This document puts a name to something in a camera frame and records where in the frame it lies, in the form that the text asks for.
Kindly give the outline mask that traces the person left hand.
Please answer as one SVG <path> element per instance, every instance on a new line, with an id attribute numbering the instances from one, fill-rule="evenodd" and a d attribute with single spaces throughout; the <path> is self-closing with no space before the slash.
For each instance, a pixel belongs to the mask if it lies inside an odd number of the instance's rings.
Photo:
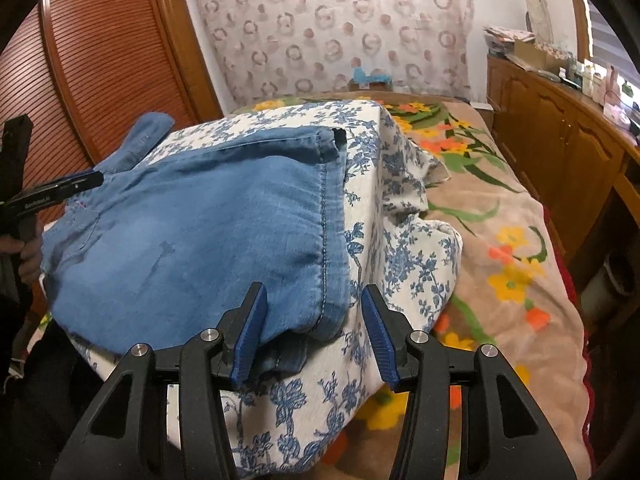
<path id="1" fill-rule="evenodd" d="M 0 252 L 7 255 L 19 255 L 21 264 L 18 276 L 25 285 L 32 285 L 39 280 L 42 263 L 42 223 L 36 220 L 35 236 L 25 243 L 12 236 L 0 237 Z"/>

